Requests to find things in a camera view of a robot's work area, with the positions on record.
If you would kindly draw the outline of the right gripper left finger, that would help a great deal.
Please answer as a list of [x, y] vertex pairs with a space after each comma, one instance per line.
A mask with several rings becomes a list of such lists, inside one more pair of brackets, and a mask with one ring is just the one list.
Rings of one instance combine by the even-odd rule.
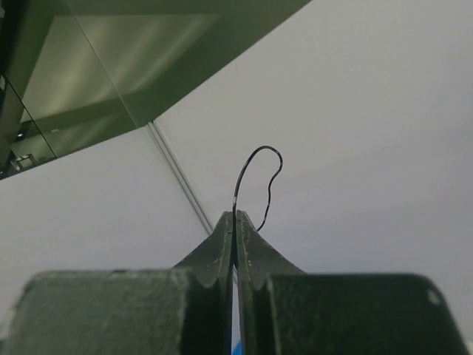
[[229, 354], [232, 222], [169, 269], [34, 275], [1, 335], [3, 354]]

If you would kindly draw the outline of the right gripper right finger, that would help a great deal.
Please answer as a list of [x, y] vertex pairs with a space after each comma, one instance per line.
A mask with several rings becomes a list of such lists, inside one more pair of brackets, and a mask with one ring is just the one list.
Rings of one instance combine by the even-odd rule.
[[419, 274], [308, 274], [237, 212], [244, 354], [467, 354], [437, 286]]

